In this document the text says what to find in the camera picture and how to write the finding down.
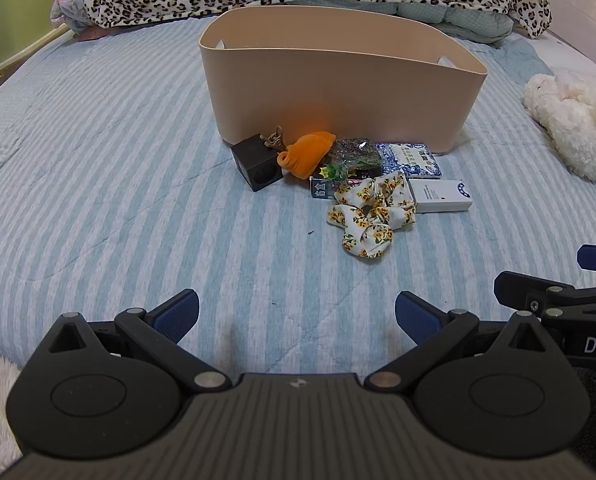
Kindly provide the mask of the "small dark green packet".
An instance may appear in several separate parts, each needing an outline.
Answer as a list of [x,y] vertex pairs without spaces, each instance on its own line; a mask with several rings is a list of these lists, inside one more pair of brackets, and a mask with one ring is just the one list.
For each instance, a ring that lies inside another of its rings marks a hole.
[[317,200],[333,200],[335,198],[335,182],[327,178],[311,177],[310,193]]

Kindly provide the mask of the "white small carton box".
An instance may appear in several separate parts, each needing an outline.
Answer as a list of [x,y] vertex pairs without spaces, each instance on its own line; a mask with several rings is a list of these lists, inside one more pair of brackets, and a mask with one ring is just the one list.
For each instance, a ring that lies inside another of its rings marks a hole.
[[460,180],[411,179],[416,211],[420,214],[466,211],[473,199]]

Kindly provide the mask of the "teal quilted comforter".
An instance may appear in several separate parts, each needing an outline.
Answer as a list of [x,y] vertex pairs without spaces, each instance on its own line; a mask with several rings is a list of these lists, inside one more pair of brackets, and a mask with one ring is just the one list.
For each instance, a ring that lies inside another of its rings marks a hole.
[[450,8],[441,4],[349,0],[300,0],[292,1],[291,4],[328,6],[398,16],[398,18],[407,18],[433,26],[449,36],[479,42],[479,44],[495,44],[510,36],[514,28],[514,21],[505,14]]

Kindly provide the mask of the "white plush toy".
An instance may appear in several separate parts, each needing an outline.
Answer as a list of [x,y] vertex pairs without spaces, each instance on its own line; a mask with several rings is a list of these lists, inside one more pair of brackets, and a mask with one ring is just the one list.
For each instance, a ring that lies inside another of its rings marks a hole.
[[534,75],[525,84],[522,104],[564,164],[578,177],[596,181],[596,76]]

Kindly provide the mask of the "bronze metal hair clip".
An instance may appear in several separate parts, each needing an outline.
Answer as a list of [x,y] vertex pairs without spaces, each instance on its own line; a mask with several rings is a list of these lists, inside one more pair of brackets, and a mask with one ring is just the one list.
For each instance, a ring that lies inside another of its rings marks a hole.
[[277,152],[283,152],[286,149],[286,145],[284,144],[283,139],[283,133],[283,128],[281,128],[281,126],[276,126],[275,130],[267,136],[265,134],[260,133],[259,139],[267,148],[271,148],[272,150]]

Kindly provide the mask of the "floral yellow scrunchie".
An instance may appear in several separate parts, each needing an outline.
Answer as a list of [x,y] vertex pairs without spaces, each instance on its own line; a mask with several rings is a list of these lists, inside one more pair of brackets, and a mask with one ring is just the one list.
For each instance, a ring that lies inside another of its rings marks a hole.
[[327,222],[343,231],[341,246],[357,258],[377,259],[394,232],[412,226],[416,205],[402,171],[344,185],[327,210]]

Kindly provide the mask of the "black cube box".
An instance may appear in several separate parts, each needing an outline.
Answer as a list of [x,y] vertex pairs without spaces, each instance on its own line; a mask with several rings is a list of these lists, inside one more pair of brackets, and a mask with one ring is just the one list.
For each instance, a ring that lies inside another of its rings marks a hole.
[[281,180],[283,170],[277,164],[277,151],[268,148],[259,136],[251,136],[231,147],[236,166],[253,192]]

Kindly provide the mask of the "pink floral pillow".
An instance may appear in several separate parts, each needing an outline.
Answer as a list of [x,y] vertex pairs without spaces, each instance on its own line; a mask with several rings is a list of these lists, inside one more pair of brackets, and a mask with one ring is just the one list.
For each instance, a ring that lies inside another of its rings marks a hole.
[[84,32],[92,27],[84,0],[54,0],[49,12],[49,21],[55,28],[66,25],[74,32]]

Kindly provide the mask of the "clear bag of dried herbs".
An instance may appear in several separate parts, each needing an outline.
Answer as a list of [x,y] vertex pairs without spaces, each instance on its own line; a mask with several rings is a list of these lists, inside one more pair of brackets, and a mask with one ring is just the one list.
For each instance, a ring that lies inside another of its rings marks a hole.
[[378,177],[383,172],[382,163],[373,141],[340,139],[323,158],[319,175],[334,181]]

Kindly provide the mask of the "blue white tissue pack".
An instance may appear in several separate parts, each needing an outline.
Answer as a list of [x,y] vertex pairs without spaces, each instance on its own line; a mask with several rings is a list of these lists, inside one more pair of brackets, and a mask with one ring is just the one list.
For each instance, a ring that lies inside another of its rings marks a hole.
[[441,169],[426,144],[377,143],[383,174],[400,171],[408,179],[440,179]]

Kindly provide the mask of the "beige plastic storage basket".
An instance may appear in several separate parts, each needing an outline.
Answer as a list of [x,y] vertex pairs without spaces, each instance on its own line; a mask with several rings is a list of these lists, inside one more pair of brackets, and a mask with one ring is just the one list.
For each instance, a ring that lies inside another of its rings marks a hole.
[[429,25],[322,6],[251,6],[202,32],[199,48],[221,138],[283,130],[423,143],[451,151],[488,68]]

